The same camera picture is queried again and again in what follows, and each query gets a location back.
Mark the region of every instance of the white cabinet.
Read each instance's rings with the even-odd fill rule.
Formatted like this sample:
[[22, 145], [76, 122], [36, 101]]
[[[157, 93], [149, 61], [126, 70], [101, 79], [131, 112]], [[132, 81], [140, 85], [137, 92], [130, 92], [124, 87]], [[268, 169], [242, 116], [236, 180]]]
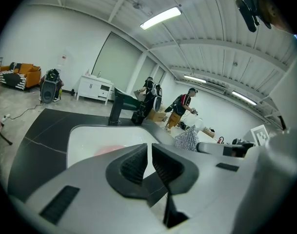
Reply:
[[77, 100], [80, 96], [83, 96], [103, 100], [106, 105], [112, 86], [113, 84], [109, 80], [97, 78], [93, 75], [83, 75], [80, 78]]

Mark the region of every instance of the khaki pants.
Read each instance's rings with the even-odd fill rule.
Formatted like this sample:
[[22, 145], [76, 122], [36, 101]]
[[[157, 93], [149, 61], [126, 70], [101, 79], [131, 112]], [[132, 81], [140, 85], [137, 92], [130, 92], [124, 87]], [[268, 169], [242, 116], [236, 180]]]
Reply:
[[176, 114], [175, 112], [172, 112], [171, 113], [171, 116], [170, 116], [170, 118], [169, 118], [169, 120], [168, 120], [168, 127], [169, 127], [169, 129], [171, 129], [172, 127], [174, 127], [174, 126], [176, 126], [176, 125], [178, 125], [179, 124], [179, 122], [180, 122], [180, 120], [181, 120], [181, 116], [179, 116], [178, 114]]

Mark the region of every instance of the fluorescent light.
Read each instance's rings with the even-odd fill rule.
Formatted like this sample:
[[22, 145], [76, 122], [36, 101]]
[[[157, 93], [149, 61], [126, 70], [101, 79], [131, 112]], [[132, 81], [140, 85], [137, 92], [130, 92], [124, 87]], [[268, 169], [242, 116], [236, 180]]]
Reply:
[[206, 83], [206, 80], [203, 80], [203, 79], [199, 79], [199, 78], [195, 78], [195, 77], [191, 77], [191, 76], [184, 76], [184, 77], [188, 78], [188, 79], [192, 79], [192, 80], [196, 80], [196, 81]]
[[166, 11], [154, 16], [153, 18], [150, 18], [148, 21], [141, 24], [140, 27], [142, 29], [148, 29], [149, 27], [154, 26], [155, 24], [157, 24], [159, 22], [165, 21], [172, 17], [179, 16], [181, 14], [182, 14], [182, 12], [179, 10], [179, 8], [173, 7], [172, 9], [166, 10]]
[[246, 102], [249, 102], [250, 104], [253, 104], [254, 106], [256, 105], [256, 103], [253, 100], [250, 100], [249, 98], [247, 98], [246, 96], [243, 96], [235, 91], [232, 92], [233, 95], [242, 98], [243, 100], [245, 100]]

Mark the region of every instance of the black shirt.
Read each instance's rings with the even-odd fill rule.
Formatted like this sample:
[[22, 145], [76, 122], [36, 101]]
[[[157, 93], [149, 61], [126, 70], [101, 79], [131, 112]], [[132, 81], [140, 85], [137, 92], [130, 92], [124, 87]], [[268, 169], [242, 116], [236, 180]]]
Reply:
[[177, 105], [173, 108], [173, 111], [177, 115], [182, 116], [186, 111], [186, 109], [183, 108], [183, 105], [189, 106], [190, 103], [191, 103], [191, 98], [189, 97], [189, 95], [187, 94], [182, 95]]
[[152, 95], [151, 90], [153, 89], [154, 82], [152, 80], [145, 81], [145, 84], [143, 87], [146, 87], [146, 97], [144, 102], [148, 102], [149, 100], [153, 99], [155, 96]]

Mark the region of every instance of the cardboard box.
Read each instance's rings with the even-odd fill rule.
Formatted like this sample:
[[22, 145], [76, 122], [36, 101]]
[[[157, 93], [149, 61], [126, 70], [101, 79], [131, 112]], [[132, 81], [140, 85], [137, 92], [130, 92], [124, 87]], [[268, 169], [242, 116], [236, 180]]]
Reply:
[[147, 116], [148, 119], [151, 119], [152, 121], [162, 121], [162, 119], [166, 116], [165, 112], [156, 112], [154, 109], [152, 109], [149, 112], [149, 115]]
[[208, 128], [204, 128], [202, 130], [206, 135], [210, 136], [211, 138], [213, 138], [215, 136], [214, 132], [211, 132]]

